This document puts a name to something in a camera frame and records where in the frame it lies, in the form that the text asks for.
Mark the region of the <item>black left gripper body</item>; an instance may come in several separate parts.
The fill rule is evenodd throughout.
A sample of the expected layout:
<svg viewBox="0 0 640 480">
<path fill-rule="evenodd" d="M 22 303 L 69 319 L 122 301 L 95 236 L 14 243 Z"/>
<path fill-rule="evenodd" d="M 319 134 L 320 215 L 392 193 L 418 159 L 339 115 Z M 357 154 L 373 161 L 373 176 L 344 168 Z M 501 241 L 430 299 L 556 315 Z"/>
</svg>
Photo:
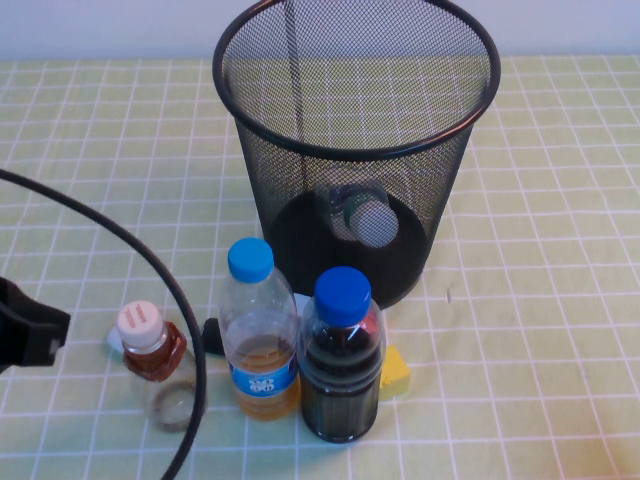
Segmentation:
<svg viewBox="0 0 640 480">
<path fill-rule="evenodd" d="M 53 366 L 69 324 L 68 313 L 30 298 L 1 278 L 1 372 L 14 366 Z"/>
</svg>

